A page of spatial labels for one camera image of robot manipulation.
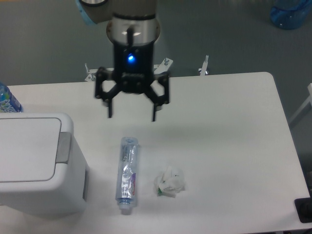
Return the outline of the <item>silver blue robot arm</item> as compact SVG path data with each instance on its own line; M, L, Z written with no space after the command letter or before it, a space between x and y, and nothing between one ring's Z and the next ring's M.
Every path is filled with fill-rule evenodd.
M77 0L87 24L108 22L106 34L113 44L114 69L99 67L95 74L95 98L113 114L113 98L120 92L144 94L153 103L153 118L170 103L169 73L154 74L154 43L160 26L155 0Z

